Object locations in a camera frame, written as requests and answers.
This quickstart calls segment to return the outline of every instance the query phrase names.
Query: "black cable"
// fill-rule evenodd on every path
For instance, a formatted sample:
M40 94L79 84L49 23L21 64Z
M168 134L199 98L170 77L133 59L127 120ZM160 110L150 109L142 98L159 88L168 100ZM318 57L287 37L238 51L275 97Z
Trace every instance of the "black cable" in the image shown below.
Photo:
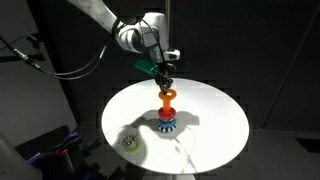
M122 24L122 25L121 25L118 29L116 29L115 31L116 31L116 32L119 32L122 28L124 28L124 27L126 27L127 25L130 25L130 24L132 24L132 23L135 23L135 22L137 22L137 21L138 21L137 18L131 19L131 20L128 21L127 23Z
M26 38L26 37L28 37L28 36L18 37L18 38L15 39L14 41L10 42L9 45L12 45L12 44L16 43L17 41L19 41L19 40L21 40L21 39L23 39L23 38ZM6 49L6 48L8 48L8 46L5 46L5 47L1 48L0 51L3 51L3 50Z
M159 41L158 41L158 38L157 38L155 32L153 31L153 29L151 28L151 26L150 26L145 20L140 19L140 20L139 20L139 26L140 26L141 38L142 38L142 43L143 43L143 48L144 48L144 50L146 49L146 47L145 47L145 43L144 43L144 38L143 38L143 36L144 36L144 34L147 34L147 33L144 33L144 32L142 31L141 21L143 21L144 23L146 23L147 26L149 27L149 29L151 30L154 38L155 38L156 41L157 41L157 46L158 46L159 49L160 49L160 53L161 53L161 56L162 56L162 61L165 63L163 51L162 51L161 45L160 45L160 43L159 43ZM151 62L151 60L150 60L151 58L150 58L149 53L147 53L147 57L148 57L148 61L149 61L150 65L153 67L153 69L154 69L160 76L166 77L163 73L160 72L160 69L159 69L159 68L156 68L156 67L152 64L152 62Z
M66 75L72 75L72 74L78 73L78 72L86 69L87 67L89 67L89 66L95 61L96 57L97 57L97 54L91 59L91 61L90 61L88 64L86 64L86 65L83 66L82 68L77 69L77 70L75 70L75 71L71 71L71 72L67 72L67 73L51 73L51 74L52 74L52 75L56 75L56 76L66 76Z
M157 70L158 68L155 67L155 66L152 64L152 62L151 62L151 58L150 58L149 53L146 52L146 45L145 45L145 43L144 43L144 37L143 37L143 36L144 36L144 33L143 33L143 30L142 30L142 26L141 26L141 20L139 20L139 26L140 26L140 31L141 31L141 40L142 40L143 50L144 50L144 52L147 54L147 56L148 56L148 61L149 61L150 65L152 66L152 68L153 68L154 70Z
M101 62L102 60L102 57L104 55L104 52L105 52L105 49L107 48L107 45L105 45L100 53L100 56L99 56L99 59L97 61L97 63L94 65L94 67L92 69L90 69L87 73L83 74L83 75L80 75L80 76L77 76L77 77L71 77L71 78L65 78L65 77L59 77L59 76L56 76L54 75L53 73L49 73L47 71L44 71L42 70L41 68L38 68L39 71L45 73L46 75L50 76L50 77L54 77L56 79L61 79L61 80L75 80L75 79L80 79L80 78L83 78L87 75L89 75L91 72L93 72L93 70L96 69L96 67L99 65L99 63Z
M151 26L150 26L144 19L141 19L141 20L142 20L142 21L149 27L149 29L151 30L154 38L155 38L156 41L157 41L157 45L158 45L158 47L159 47L159 49L160 49L160 54L161 54L161 57L162 57L162 61L165 63L166 60L165 60L164 55L163 55L163 51L162 51L162 48L161 48L161 45L160 45L160 42L159 42L159 38L157 38L157 37L159 37L159 36L156 35L156 33L154 32L154 30L151 28Z
M80 75L80 76L77 76L77 77L59 77L59 75L71 75L71 74L74 74L76 72L79 72L83 69L85 69L86 67L88 67L90 64L92 64L92 62L94 62L94 60L96 59L96 56L97 54L95 55L95 57L87 64L85 65L84 67L76 70L76 71L73 71L73 72L69 72L69 73L51 73L51 72L47 72L43 69L41 69L41 67L35 63L34 59L32 58L29 58L27 57L26 55L23 55L20 51L18 51L17 49L14 49L6 40L4 40L2 38L2 36L0 36L0 40L6 45L7 48L9 48L14 54L16 54L18 57L20 57L21 59L24 60L24 62L26 64L28 64L29 66L37 69L38 71L40 72L43 72L51 77L54 77L54 78L57 78L57 79L62 79L62 80L74 80L74 79L79 79L79 78L82 78L82 77L85 77L87 75L89 75L97 66L98 64L101 62L102 60L102 56L105 52L105 49L107 47L107 45L111 42L111 39L112 38L109 38L109 40L107 41L107 43L104 45L103 49L101 50L101 53L100 53L100 56L99 56L99 59L97 61L97 63L94 65L94 67L92 69L90 69L87 73L83 74L83 75Z

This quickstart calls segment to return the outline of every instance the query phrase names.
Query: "dark wall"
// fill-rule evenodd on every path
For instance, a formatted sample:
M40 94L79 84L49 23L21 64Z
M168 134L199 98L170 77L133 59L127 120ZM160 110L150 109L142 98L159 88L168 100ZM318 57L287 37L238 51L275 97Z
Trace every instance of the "dark wall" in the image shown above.
M0 35L8 42L38 32L25 1L1 0L0 16ZM12 46L28 55L37 53L25 38ZM2 47L4 44L0 41L0 49ZM41 62L41 67L52 71L50 58L42 44L40 50L47 59ZM17 146L64 125L70 131L76 128L77 123L59 81L18 61L8 49L0 51L0 59L0 133L10 144Z
M267 123L268 129L319 131L320 16L307 35L297 61Z
M150 10L163 12L165 7L164 1L106 3L123 18ZM217 88L231 89L230 95L240 97L239 104L248 105L251 128L261 128L319 0L175 0L172 3L170 45L183 52L182 59L177 62L179 72L176 77L207 80L215 82L213 85ZM109 36L89 17L63 0L44 1L43 7L67 70L88 62ZM319 36L319 31L313 30L313 33ZM299 62L305 64L304 59L309 59L308 67L313 68L313 74L307 71L307 66L299 69L301 63L295 65L296 70L290 75L281 93L282 98L270 116L266 126L269 129L320 131L320 126L315 126L317 101L293 98L295 93L291 91L292 88L297 90L312 85L319 87L313 76L319 66L314 67L311 63L318 62L317 51L314 50L314 56L310 57L308 48L306 44L305 55L299 56ZM123 52L115 45L109 48L105 61L92 75L71 82L83 120L99 119L105 103L117 91L130 83L151 78L134 68L134 62L141 58L144 57ZM295 76L310 81L296 83ZM314 88L306 89L309 90L303 92L313 93L313 99L319 99ZM304 110L308 111L300 110L313 113L307 113L309 116L288 115L294 109L285 106L286 103L305 104Z

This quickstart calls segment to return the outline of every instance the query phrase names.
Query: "white round table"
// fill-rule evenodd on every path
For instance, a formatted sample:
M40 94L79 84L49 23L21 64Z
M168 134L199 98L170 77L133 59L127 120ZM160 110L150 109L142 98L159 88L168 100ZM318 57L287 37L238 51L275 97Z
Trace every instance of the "white round table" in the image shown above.
M173 132L157 128L162 100L153 79L117 93L104 109L102 130L113 149L132 164L178 179L194 179L192 174L223 166L241 152L249 136L248 120L224 92L193 80L173 81L171 89L177 92L171 101L177 111ZM137 137L136 152L124 150L122 140L128 135Z

